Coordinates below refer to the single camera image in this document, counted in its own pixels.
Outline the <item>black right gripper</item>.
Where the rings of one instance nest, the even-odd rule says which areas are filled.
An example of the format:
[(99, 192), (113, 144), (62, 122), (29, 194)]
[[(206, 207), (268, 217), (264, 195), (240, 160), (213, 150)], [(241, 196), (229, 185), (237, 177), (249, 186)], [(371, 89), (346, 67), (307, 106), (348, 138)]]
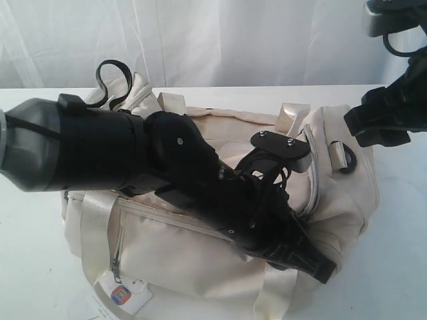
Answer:
[(409, 133), (425, 132), (426, 57), (409, 59), (395, 82), (368, 91), (344, 121), (361, 147), (397, 147), (411, 142)]

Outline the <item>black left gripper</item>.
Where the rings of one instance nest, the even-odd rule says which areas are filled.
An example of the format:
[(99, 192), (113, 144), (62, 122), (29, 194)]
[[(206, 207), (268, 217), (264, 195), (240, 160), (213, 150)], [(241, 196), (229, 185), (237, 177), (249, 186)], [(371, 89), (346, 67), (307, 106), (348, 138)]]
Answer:
[(273, 268), (299, 269), (327, 283), (337, 264), (326, 257), (308, 236), (308, 221), (294, 216), (286, 182), (256, 183), (229, 167), (216, 181), (202, 183), (191, 176), (156, 191), (164, 201), (186, 211), (242, 251), (267, 261)]

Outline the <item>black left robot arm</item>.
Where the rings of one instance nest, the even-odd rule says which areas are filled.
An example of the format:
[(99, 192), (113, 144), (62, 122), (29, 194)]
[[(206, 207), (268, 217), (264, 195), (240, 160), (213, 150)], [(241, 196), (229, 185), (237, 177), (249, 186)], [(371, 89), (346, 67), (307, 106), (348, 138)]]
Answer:
[(325, 283), (336, 264), (314, 247), (289, 206), (286, 183), (309, 167), (308, 143), (238, 127), (252, 150), (235, 167), (214, 149), (216, 137), (190, 115), (119, 110), (124, 96), (86, 103), (61, 94), (29, 99), (1, 125), (1, 173), (28, 192), (114, 190), (154, 193), (191, 213), (245, 254), (278, 270), (296, 269)]

